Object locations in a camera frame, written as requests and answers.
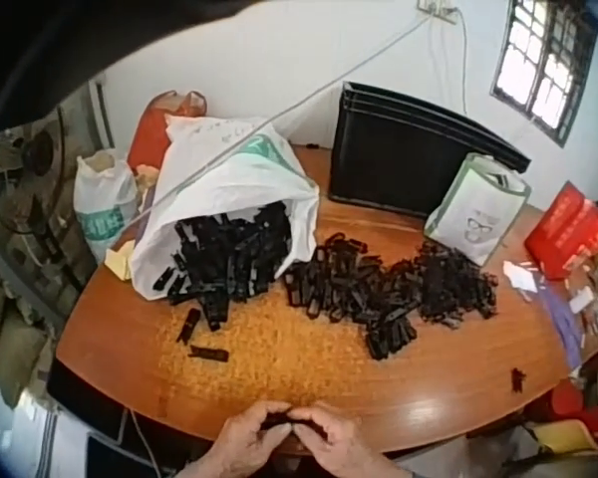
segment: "green logo on bag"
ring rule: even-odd
[[[263,156],[271,161],[276,162],[280,166],[289,169],[292,172],[296,172],[283,158],[277,146],[270,140],[270,138],[264,134],[256,134],[248,142],[238,149],[235,154],[240,153],[257,154]]]
[[[115,237],[124,227],[124,217],[119,206],[106,211],[78,212],[77,216],[89,241],[106,241]]]

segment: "red bag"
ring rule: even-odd
[[[547,279],[565,279],[598,252],[598,208],[567,182],[525,240],[525,247]]]
[[[198,92],[183,96],[170,91],[153,98],[142,113],[131,143],[128,163],[133,172],[142,164],[161,169],[163,156],[170,146],[165,115],[194,118],[205,114],[206,98]]]

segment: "white wall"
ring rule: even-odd
[[[490,95],[508,0],[455,1],[467,24],[468,114],[532,160],[525,173],[534,188],[530,202],[547,207],[567,179],[598,199],[598,42],[562,148]],[[416,0],[274,1],[150,45],[105,71],[116,144],[128,148],[148,100],[171,89],[203,92],[212,116],[274,115],[423,18],[415,5]],[[461,55],[460,26],[433,20],[349,79],[460,112]],[[338,97],[334,89],[277,126],[295,142],[330,146]]]

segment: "finger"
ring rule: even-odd
[[[337,417],[320,406],[306,406],[293,408],[288,412],[290,418],[295,420],[310,420],[321,426],[326,432],[338,421]]]
[[[263,423],[268,413],[281,413],[286,411],[292,405],[285,401],[266,401],[261,400],[254,403],[250,408],[243,412],[243,415],[257,424]]]
[[[273,426],[261,438],[261,448],[268,454],[272,453],[292,431],[290,423]]]
[[[345,415],[345,412],[341,408],[337,408],[336,406],[331,405],[330,403],[323,400],[315,401],[312,406],[318,406],[320,408],[323,408],[324,410],[327,410],[331,413],[335,413],[337,415]]]
[[[352,415],[351,413],[349,413],[345,410],[342,410],[341,408],[337,408],[336,406],[333,406],[330,403],[327,403],[325,401],[322,401],[322,400],[315,401],[314,406],[318,406],[320,408],[323,408],[326,411],[329,411],[330,413],[332,413],[334,416],[336,416],[340,420],[351,420],[351,421],[354,421],[357,425],[361,424],[361,417]]]
[[[327,443],[319,436],[319,433],[309,426],[295,423],[292,425],[292,431],[294,431],[297,438],[303,443],[303,446],[308,448],[313,455],[316,456],[326,450]]]

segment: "cartoon face on bag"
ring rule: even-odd
[[[495,235],[496,224],[498,224],[498,218],[474,209],[465,221],[465,230],[463,232],[465,240],[471,244],[491,240]]]

